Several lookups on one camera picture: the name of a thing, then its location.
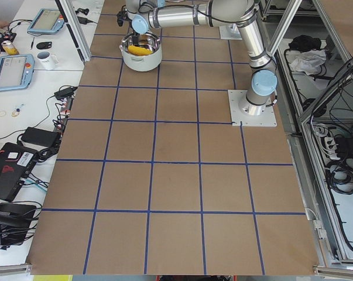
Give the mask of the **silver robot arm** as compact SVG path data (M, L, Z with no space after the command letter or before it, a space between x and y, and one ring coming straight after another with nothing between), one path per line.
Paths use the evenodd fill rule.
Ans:
M194 5L166 5L165 1L126 1L132 29L144 34L149 29L207 25L211 28L227 24L237 26L252 69L251 87L241 98L244 114L259 116L277 86L275 61L267 52L257 23L254 1L208 1Z

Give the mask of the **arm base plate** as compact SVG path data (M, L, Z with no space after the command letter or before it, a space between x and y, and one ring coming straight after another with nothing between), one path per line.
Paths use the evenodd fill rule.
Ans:
M247 90L228 90L232 126L276 127L271 97L264 105L252 105L246 100Z

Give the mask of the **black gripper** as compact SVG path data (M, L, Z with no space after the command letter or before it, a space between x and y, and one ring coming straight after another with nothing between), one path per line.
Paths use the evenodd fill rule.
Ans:
M140 39L140 33L136 32L135 30L133 31L133 36L132 36L132 45L139 47L139 39Z

